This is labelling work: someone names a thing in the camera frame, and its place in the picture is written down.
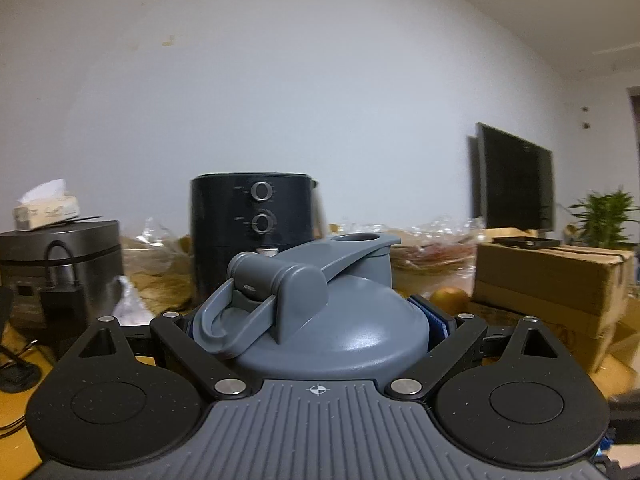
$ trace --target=white wall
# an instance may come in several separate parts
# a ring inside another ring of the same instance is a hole
[[[564,178],[557,181],[558,201],[575,203],[589,191],[609,192],[619,186],[640,203],[640,170],[636,126],[628,88],[640,86],[640,70],[573,82],[566,86],[567,128],[560,150],[568,161]],[[583,129],[582,123],[591,125]],[[567,221],[568,216],[558,217]],[[637,224],[627,233],[638,241]]]
[[[465,217],[474,123],[555,150],[564,114],[462,0],[0,0],[2,229],[64,177],[85,214],[181,233],[215,171],[309,173],[333,221]]]

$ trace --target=ceiling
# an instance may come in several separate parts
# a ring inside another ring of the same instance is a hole
[[[572,78],[640,68],[640,0],[466,0]]]

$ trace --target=orange fruit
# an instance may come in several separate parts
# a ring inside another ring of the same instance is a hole
[[[442,286],[429,297],[429,301],[438,308],[444,310],[450,316],[457,316],[461,312],[467,312],[469,295],[461,288],[455,286]]]

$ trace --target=gray ribbed platform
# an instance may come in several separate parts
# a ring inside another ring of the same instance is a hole
[[[510,471],[480,462],[436,430],[423,408],[369,381],[265,381],[217,403],[194,437],[154,462],[118,471],[49,462],[33,480],[603,480],[587,462]]]

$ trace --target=monitor screen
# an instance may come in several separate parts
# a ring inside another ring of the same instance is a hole
[[[486,227],[552,231],[552,153],[478,123],[481,214]]]

